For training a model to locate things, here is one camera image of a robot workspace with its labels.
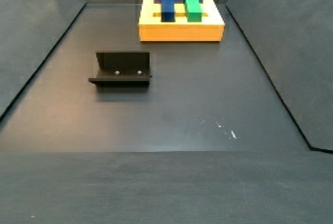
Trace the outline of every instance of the gray enclosure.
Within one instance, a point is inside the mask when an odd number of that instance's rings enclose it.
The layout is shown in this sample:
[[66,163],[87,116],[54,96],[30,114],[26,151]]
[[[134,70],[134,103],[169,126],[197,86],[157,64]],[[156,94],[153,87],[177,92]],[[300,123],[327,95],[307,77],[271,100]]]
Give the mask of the gray enclosure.
[[[141,0],[87,1],[0,0],[0,223],[331,224],[333,156],[287,110],[332,150],[331,0],[218,0],[220,43],[141,43]],[[150,87],[98,89],[126,50]]]
[[333,149],[333,1],[229,0],[312,147]]
[[83,5],[85,0],[0,0],[0,116]]

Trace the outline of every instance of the orange block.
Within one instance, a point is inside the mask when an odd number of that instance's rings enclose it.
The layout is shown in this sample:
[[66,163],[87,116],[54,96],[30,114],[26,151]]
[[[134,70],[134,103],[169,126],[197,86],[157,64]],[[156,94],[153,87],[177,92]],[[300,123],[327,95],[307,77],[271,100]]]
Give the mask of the orange block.
[[141,41],[218,42],[225,23],[214,0],[204,0],[204,21],[188,22],[182,4],[176,4],[176,22],[161,21],[161,6],[154,0],[144,0],[140,36]]

